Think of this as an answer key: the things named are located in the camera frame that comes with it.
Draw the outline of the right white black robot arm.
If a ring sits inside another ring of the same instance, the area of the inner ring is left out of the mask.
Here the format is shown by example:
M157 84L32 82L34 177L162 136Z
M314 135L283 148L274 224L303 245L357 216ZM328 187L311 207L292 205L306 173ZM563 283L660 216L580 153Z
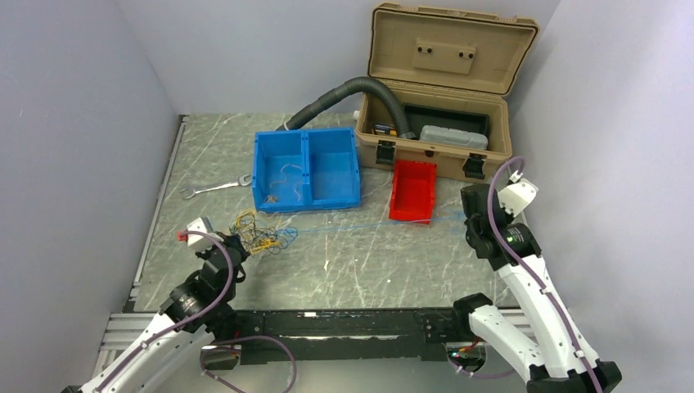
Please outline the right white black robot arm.
M570 317L549 277L542 251L527 225L516 222L515 183L497 192L488 184L461 190L466 241L506 283L531 331L528 337L504 317L485 295L476 293L453 304L451 328L462 340L473 337L491 345L523 380L528 392L612 392L622 380L613 361L603 361Z

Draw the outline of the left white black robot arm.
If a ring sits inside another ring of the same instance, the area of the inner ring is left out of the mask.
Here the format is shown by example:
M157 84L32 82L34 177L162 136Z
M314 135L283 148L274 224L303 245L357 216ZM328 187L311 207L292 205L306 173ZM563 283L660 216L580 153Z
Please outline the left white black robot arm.
M205 239L196 256L201 267L176 286L142 333L112 364L66 392L153 392L185 357L213 342L223 344L235 332L230 301L244 282L250 256L237 234L187 230L181 239Z

